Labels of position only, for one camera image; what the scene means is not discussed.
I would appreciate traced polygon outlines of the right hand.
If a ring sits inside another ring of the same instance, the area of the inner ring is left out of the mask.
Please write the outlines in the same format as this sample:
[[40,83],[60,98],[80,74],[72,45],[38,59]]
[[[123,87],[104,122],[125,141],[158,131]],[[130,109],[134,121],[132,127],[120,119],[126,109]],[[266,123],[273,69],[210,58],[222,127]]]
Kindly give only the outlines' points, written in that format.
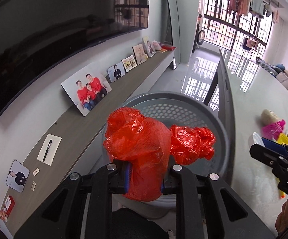
[[275,228],[278,234],[281,234],[288,228],[288,199],[282,205],[282,210],[277,216]]

